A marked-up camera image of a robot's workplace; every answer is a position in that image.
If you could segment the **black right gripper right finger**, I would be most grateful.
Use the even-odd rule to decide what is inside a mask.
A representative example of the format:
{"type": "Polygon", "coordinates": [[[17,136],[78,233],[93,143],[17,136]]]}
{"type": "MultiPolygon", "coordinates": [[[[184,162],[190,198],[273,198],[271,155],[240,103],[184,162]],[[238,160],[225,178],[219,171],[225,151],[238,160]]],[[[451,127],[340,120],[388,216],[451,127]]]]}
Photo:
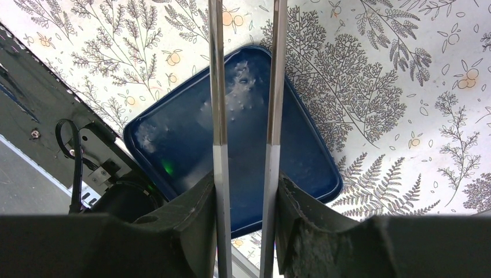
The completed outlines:
{"type": "Polygon", "coordinates": [[[280,174],[276,252],[285,277],[489,277],[490,217],[341,215],[280,174]]]}

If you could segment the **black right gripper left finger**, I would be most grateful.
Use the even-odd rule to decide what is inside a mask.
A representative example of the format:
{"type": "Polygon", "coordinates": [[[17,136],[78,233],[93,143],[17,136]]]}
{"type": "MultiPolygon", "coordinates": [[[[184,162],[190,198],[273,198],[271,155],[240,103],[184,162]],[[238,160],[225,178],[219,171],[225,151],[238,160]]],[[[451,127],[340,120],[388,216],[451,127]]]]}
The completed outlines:
{"type": "Polygon", "coordinates": [[[213,277],[212,173],[132,224],[108,214],[4,215],[2,277],[213,277]]]}

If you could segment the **navy box lid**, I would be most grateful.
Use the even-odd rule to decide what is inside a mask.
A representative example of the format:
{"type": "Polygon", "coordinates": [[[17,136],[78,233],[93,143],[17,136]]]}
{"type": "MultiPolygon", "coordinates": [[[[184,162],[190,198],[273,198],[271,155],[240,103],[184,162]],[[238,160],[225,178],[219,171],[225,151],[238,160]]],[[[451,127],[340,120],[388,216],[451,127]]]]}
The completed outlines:
{"type": "MultiPolygon", "coordinates": [[[[265,177],[271,53],[244,46],[225,57],[232,237],[260,230],[265,177]]],[[[159,191],[172,200],[212,171],[210,72],[204,69],[130,121],[123,141],[159,191]]],[[[285,81],[280,170],[328,203],[343,182],[290,81],[285,81]]]]}

